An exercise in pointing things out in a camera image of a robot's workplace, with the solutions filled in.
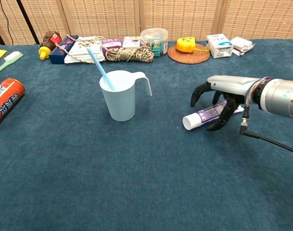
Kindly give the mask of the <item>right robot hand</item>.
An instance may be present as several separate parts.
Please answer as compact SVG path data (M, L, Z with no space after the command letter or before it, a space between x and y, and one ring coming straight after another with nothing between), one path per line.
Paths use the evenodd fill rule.
M190 106L194 107L200 96L208 91L214 91L213 104L220 96L226 100L218 120L207 127L208 131L220 130L229 121L240 104L245 104L248 90L260 81L259 78L215 75L207 78L206 82L197 86L192 93Z

